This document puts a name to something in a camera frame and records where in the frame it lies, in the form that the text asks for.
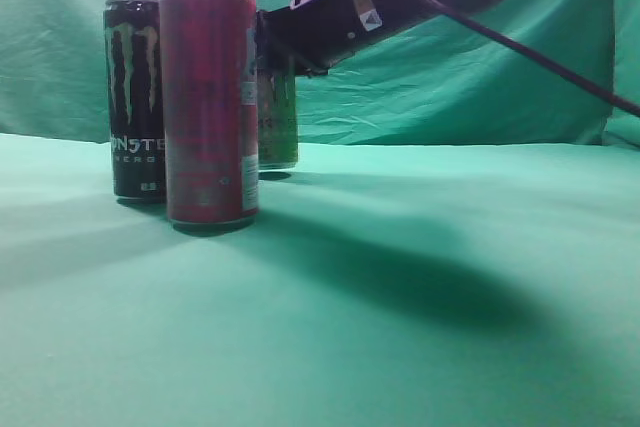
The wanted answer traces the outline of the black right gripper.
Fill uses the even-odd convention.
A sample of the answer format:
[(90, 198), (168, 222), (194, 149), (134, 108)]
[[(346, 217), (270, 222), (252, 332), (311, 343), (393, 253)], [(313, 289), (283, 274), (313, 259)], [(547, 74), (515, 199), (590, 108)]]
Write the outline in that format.
[(258, 53), (271, 70), (294, 63), (298, 75), (324, 75), (393, 34), (393, 0), (310, 0), (258, 13)]

